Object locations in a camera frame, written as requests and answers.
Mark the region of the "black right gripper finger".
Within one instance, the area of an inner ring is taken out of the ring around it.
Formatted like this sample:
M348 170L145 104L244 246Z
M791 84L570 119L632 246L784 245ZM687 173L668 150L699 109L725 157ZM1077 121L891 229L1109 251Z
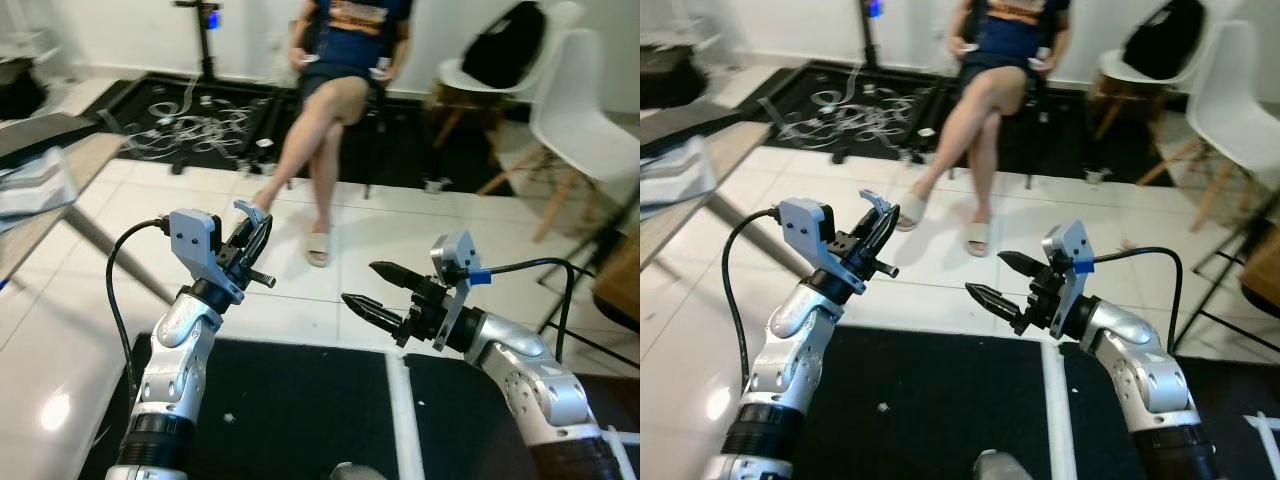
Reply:
M390 333L393 337L401 333L404 324L404 319L401 315L385 308L383 303L365 294L344 294L343 303L358 317Z
M419 292L430 285L430 279L396 262L370 262L370 268L385 282L402 289Z
M968 285L969 296L986 311L1001 317L1011 328L1027 328L1029 321L1024 317L1021 308L1012 301L989 285Z
M1057 275L1051 265L1023 252L998 252L998 257L1015 273L1030 278L1033 283L1047 284Z

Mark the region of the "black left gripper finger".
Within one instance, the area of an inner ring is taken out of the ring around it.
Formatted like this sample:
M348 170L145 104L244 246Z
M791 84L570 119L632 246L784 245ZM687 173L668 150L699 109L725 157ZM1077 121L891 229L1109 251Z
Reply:
M895 229L895 206L874 207L874 210L879 212L879 220L876 224L873 233L867 238L867 248L863 255L858 256L861 262L877 260L877 256Z
M246 219L241 225L241 239L243 248L241 252L241 269L248 271L257 262L270 239L273 230L273 218L261 220Z
M262 220L246 218L233 232L230 265L252 266L262 252Z
M861 256L867 248L867 238L873 233L879 220L879 212L870 209L861 220L846 234L845 259Z

